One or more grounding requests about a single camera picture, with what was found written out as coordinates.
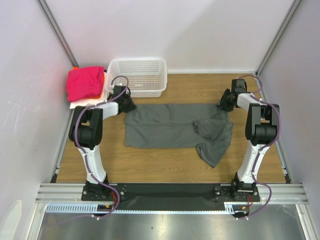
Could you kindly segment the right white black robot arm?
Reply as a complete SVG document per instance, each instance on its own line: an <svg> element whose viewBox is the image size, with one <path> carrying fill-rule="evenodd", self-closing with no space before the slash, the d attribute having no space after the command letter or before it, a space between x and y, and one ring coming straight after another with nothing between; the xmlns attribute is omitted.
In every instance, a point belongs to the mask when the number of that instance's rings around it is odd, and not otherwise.
<svg viewBox="0 0 320 240"><path fill-rule="evenodd" d="M244 201L258 193L257 176L262 160L269 148L279 139L282 122L280 106L266 102L248 92L243 78L231 81L231 88L226 89L219 106L231 112L234 108L247 111L245 137L248 141L241 167L231 181L230 196L236 201Z"/></svg>

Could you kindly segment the grey t shirt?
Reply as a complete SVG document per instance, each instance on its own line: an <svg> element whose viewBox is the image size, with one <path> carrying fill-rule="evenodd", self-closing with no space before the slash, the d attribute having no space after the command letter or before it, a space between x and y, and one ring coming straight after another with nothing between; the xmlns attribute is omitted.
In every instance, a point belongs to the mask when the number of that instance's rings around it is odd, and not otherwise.
<svg viewBox="0 0 320 240"><path fill-rule="evenodd" d="M215 168L231 145L233 123L216 103L139 104L125 116L127 147L195 148Z"/></svg>

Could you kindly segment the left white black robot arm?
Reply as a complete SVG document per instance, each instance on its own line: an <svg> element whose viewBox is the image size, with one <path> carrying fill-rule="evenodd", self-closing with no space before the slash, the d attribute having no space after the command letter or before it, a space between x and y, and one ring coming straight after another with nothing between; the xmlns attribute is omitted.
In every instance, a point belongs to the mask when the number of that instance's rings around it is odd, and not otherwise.
<svg viewBox="0 0 320 240"><path fill-rule="evenodd" d="M86 170L82 200L102 201L113 192L108 186L108 175L103 167L100 153L103 121L135 109L131 91L124 85L115 85L111 96L102 102L75 108L68 137L80 152Z"/></svg>

